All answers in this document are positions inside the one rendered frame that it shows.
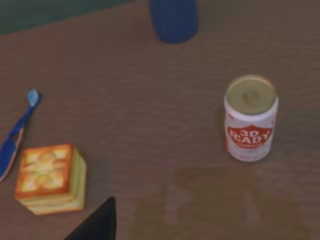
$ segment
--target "blue cup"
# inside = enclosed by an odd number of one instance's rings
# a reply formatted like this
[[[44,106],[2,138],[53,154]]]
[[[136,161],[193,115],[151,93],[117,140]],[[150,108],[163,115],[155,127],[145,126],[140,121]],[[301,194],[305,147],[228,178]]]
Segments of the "blue cup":
[[[199,29],[196,0],[149,0],[154,31],[165,43],[178,44]]]

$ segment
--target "gold can lid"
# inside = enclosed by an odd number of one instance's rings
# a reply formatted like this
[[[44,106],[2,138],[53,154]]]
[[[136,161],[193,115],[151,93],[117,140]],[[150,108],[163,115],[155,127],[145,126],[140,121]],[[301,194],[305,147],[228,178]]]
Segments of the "gold can lid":
[[[277,99],[276,91],[267,79],[256,75],[241,76],[231,82],[226,98],[229,105],[245,115],[268,111]]]

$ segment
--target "table surface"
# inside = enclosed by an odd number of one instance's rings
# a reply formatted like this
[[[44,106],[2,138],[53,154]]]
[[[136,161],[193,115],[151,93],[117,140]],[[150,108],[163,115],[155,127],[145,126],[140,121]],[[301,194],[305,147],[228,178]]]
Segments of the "table surface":
[[[117,240],[317,240],[320,3],[202,0],[200,32],[160,43],[132,3],[0,37],[0,140],[43,99],[23,148],[73,143],[88,165],[86,210],[34,216],[0,185],[2,239],[57,240],[116,196]],[[275,84],[270,155],[223,148],[223,96],[246,74]]]

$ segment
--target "blue spoon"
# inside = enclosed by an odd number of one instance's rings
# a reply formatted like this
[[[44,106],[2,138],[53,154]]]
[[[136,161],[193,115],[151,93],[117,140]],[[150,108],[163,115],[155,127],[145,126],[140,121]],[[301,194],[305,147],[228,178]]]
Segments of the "blue spoon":
[[[39,93],[35,89],[29,91],[27,97],[30,103],[28,110],[15,124],[0,149],[0,182],[6,178],[13,166],[19,145],[23,137],[25,125],[41,99]]]

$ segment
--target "yellow box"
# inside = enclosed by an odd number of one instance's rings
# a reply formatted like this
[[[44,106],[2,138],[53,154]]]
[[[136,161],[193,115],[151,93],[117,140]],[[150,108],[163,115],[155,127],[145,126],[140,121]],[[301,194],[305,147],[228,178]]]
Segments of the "yellow box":
[[[35,215],[82,210],[87,165],[71,144],[23,151],[14,197]]]

